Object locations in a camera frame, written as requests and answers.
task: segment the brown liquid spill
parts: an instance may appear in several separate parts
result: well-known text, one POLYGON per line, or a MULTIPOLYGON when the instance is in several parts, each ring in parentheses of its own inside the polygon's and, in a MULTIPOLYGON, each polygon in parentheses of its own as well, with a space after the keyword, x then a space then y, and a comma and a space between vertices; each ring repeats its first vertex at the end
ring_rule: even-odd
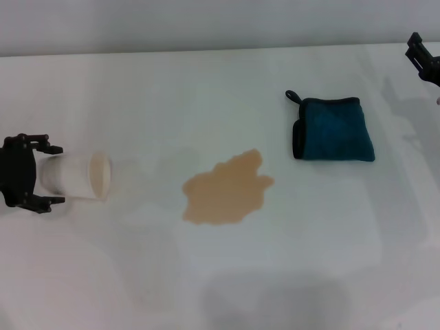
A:
POLYGON ((188 198, 184 220, 212 225, 237 223, 259 210, 264 190, 274 184, 271 177, 258 176, 262 163, 259 151, 252 149, 189 179, 183 186, 188 198))

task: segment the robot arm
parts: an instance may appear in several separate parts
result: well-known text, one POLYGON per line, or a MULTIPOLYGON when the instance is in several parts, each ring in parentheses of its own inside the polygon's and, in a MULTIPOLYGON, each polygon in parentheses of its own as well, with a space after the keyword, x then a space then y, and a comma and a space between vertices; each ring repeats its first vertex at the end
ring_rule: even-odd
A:
POLYGON ((414 32, 408 41, 408 50, 405 55, 419 70, 420 79, 440 87, 440 56, 432 57, 417 32, 414 32))

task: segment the puddle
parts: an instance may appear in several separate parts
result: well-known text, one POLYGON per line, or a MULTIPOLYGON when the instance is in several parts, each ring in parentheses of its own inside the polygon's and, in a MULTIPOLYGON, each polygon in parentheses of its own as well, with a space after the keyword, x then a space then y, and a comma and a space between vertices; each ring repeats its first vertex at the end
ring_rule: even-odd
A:
POLYGON ((274 184, 271 177, 258 176, 262 163, 259 151, 252 149, 189 179, 183 186, 188 198, 184 220, 212 225, 237 223, 259 210, 264 191, 274 184))

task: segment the teal towel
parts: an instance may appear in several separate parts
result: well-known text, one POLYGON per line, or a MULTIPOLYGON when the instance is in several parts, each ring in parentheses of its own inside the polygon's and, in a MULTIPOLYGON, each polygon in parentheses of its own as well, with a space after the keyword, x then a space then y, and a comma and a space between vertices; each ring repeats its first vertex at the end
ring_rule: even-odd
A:
POLYGON ((375 160, 359 98, 319 100, 286 91, 300 105, 294 124, 294 157, 302 160, 375 160))

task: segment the white cup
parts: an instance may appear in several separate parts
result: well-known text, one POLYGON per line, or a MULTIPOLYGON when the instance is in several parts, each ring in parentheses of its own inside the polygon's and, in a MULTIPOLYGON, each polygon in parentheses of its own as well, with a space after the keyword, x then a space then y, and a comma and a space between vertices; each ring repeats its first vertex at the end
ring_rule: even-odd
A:
POLYGON ((104 153, 62 154, 40 164, 41 185, 55 195, 105 199, 110 189, 111 164, 104 153))

